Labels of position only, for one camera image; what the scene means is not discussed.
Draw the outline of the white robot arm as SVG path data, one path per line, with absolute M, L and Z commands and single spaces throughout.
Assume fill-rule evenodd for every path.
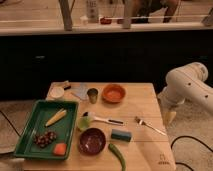
M 207 78 L 208 70 L 200 62 L 193 62 L 167 73 L 166 86 L 157 95 L 165 126 L 173 121 L 176 116 L 175 108 L 186 99 L 213 114 L 213 87 L 205 84 Z

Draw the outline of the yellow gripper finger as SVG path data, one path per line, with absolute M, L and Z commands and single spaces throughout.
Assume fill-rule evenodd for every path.
M 169 111 L 165 115 L 164 125 L 168 126 L 169 124 L 171 124 L 175 117 L 176 117 L 176 112 L 175 111 Z

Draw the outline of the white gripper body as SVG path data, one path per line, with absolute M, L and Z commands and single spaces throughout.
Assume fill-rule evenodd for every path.
M 171 87 L 165 87 L 158 95 L 163 113 L 173 111 L 185 102 L 185 98 Z

